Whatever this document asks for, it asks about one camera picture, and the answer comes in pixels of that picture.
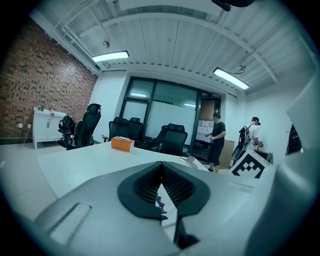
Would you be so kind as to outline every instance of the man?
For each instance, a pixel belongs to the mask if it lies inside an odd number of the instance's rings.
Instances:
[[[256,145],[262,148],[264,145],[259,141],[259,118],[254,116],[252,117],[251,124],[247,127],[249,128],[250,133],[250,142],[244,146],[245,151],[254,151]]]
[[[219,157],[221,151],[225,145],[225,136],[226,136],[226,125],[221,122],[221,116],[219,113],[213,114],[213,130],[211,133],[206,134],[205,136],[209,137],[210,143],[210,151],[208,155],[208,162],[210,163],[210,168],[208,169],[210,172],[215,170],[216,173],[219,172]]]

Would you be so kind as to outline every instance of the white t-shirt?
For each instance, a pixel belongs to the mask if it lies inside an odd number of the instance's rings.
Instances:
[[[259,126],[255,124],[249,124],[247,127],[249,127],[249,133],[250,133],[250,139],[251,141],[244,146],[244,150],[248,151],[254,151],[256,149],[256,146],[254,145],[254,138],[259,138]]]

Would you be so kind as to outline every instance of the tissue box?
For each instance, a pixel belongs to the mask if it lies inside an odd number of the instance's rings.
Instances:
[[[111,139],[111,147],[118,150],[130,152],[131,148],[134,147],[134,144],[135,141],[133,139],[128,139],[125,137],[117,136]]]

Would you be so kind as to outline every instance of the white floor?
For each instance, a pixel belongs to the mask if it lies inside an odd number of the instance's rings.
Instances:
[[[14,211],[34,220],[57,200],[42,174],[37,156],[65,151],[56,142],[0,145],[0,182]]]

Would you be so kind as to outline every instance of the black pants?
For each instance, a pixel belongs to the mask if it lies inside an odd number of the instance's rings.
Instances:
[[[225,144],[210,144],[210,150],[208,155],[208,162],[213,163],[214,166],[219,166],[220,161],[219,157],[221,154],[222,149],[224,148]]]

